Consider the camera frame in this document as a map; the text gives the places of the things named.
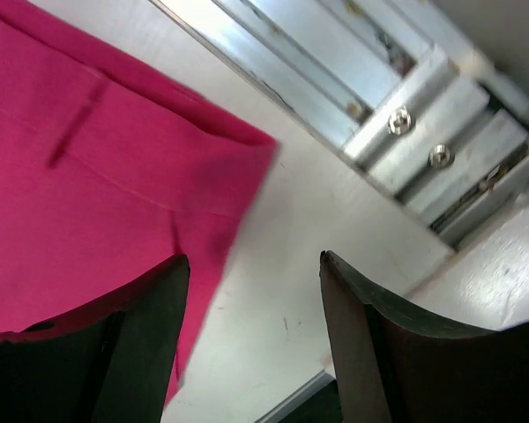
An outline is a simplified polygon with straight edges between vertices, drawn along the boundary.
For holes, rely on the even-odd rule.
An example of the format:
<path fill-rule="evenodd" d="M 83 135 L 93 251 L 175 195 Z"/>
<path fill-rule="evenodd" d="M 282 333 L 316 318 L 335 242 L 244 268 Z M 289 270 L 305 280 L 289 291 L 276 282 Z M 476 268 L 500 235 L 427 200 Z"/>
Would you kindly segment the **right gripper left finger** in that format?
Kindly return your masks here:
<path fill-rule="evenodd" d="M 94 301 L 0 333 L 0 422 L 158 422 L 190 266 L 172 256 Z"/>

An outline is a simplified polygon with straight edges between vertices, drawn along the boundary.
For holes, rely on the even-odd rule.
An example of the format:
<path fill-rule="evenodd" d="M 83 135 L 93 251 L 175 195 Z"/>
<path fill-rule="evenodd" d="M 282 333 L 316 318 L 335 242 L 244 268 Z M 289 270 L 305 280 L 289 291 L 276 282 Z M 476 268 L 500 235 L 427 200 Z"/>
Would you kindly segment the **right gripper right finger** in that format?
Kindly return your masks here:
<path fill-rule="evenodd" d="M 529 322 L 487 330 L 421 308 L 320 256 L 346 422 L 529 422 Z"/>

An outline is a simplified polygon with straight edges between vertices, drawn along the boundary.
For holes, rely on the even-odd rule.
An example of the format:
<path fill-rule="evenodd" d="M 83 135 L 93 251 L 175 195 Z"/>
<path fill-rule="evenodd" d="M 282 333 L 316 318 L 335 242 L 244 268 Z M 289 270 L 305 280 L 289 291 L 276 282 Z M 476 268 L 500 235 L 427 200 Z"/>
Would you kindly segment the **pink trousers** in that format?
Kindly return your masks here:
<path fill-rule="evenodd" d="M 0 333 L 185 254 L 169 397 L 276 150 L 267 134 L 27 1 L 0 1 Z"/>

